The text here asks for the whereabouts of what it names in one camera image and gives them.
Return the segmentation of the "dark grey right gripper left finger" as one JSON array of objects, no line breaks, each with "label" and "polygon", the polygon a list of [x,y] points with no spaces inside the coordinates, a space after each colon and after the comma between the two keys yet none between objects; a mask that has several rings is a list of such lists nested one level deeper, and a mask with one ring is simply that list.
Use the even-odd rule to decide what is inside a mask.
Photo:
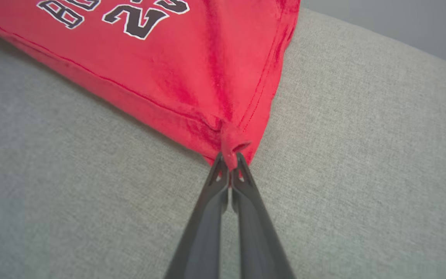
[{"label": "dark grey right gripper left finger", "polygon": [[165,279],[220,277],[221,219],[228,206],[230,171],[219,153],[206,178]]}]

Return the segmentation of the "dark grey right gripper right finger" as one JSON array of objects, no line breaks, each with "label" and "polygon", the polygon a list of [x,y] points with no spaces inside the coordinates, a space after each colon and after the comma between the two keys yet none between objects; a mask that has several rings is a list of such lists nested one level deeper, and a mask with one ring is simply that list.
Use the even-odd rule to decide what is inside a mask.
[{"label": "dark grey right gripper right finger", "polygon": [[240,277],[242,279],[295,279],[273,222],[249,166],[237,153],[231,171],[232,208],[238,215]]}]

